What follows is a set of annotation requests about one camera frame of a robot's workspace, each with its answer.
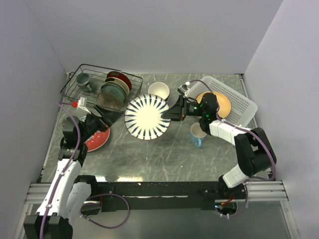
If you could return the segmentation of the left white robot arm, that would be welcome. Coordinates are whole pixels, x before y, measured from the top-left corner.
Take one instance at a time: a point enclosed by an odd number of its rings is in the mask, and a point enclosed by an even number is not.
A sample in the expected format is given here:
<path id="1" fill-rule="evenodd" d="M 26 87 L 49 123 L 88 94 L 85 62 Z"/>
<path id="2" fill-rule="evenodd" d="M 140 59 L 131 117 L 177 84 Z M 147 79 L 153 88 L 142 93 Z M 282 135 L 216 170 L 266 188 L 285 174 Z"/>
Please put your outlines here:
<path id="1" fill-rule="evenodd" d="M 84 121 L 69 115 L 63 127 L 58 163 L 49 190 L 34 215 L 25 217 L 23 228 L 28 239 L 70 239 L 73 223 L 85 200 L 99 194 L 95 176 L 81 176 L 87 155 L 86 141 L 97 131 L 106 131 L 111 123 L 97 116 L 83 103 L 72 106 L 86 113 Z"/>

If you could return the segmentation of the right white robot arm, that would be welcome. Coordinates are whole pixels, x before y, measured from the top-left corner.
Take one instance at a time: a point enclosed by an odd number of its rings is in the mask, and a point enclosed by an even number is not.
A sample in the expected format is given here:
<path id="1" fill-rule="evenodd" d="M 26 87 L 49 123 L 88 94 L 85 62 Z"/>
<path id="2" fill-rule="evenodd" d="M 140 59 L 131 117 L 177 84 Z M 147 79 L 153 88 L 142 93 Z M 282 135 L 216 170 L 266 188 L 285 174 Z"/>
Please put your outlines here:
<path id="1" fill-rule="evenodd" d="M 236 166 L 220 176 L 216 188 L 212 190 L 213 194 L 228 199 L 240 185 L 256 178 L 256 173 L 267 168 L 275 170 L 277 160 L 262 128 L 249 129 L 231 124 L 222 119 L 218 111 L 217 96 L 206 93 L 200 102 L 179 96 L 175 105 L 161 117 L 171 121 L 183 121 L 186 116 L 199 117 L 199 127 L 203 132 L 235 146 Z"/>

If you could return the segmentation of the blue striped white plate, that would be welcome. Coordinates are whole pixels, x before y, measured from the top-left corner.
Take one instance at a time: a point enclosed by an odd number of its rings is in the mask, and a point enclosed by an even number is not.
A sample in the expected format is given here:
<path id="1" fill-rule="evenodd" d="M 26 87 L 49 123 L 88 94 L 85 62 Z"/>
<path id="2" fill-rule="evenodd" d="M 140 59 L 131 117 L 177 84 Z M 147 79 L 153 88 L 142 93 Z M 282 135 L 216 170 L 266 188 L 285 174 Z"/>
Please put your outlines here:
<path id="1" fill-rule="evenodd" d="M 169 109 L 167 102 L 153 94 L 140 95 L 127 106 L 124 121 L 130 135 L 140 140 L 161 137 L 170 125 L 162 115 Z"/>

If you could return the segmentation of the yellow plate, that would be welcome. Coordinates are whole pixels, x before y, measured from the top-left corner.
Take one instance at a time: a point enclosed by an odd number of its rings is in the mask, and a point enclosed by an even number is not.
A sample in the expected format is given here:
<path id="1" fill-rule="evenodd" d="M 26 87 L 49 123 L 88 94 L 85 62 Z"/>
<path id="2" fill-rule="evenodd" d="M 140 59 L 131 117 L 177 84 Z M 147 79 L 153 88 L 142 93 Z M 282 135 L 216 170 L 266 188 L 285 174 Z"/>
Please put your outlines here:
<path id="1" fill-rule="evenodd" d="M 210 91 L 206 91 L 206 92 L 203 92 L 203 93 L 199 94 L 195 98 L 196 101 L 198 103 L 200 103 L 205 94 L 211 94 L 211 92 Z M 218 110 L 217 114 L 218 114 L 219 118 L 224 119 L 231 112 L 231 103 L 230 103 L 230 101 L 228 100 L 228 98 L 224 94 L 222 94 L 220 92 L 216 92 L 216 91 L 213 91 L 213 94 L 216 96 L 217 101 L 218 101 L 218 105 L 219 105 L 219 110 Z"/>

